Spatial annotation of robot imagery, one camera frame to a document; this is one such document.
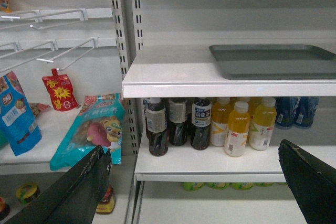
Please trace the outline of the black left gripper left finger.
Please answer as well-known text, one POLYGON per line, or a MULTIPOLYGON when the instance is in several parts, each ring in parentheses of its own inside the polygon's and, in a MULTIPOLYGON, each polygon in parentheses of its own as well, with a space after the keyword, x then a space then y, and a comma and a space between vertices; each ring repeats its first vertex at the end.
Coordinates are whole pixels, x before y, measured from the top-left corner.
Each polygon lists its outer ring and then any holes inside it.
POLYGON ((97 146, 7 223, 92 223, 110 184, 112 157, 97 146))

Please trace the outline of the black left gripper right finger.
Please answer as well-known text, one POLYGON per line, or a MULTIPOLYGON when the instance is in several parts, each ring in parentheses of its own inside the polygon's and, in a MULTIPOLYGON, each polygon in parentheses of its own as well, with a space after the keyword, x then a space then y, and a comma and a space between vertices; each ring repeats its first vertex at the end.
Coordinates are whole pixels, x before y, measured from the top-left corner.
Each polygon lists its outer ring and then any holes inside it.
POLYGON ((335 223, 335 168, 283 139, 279 163, 307 223, 335 223))

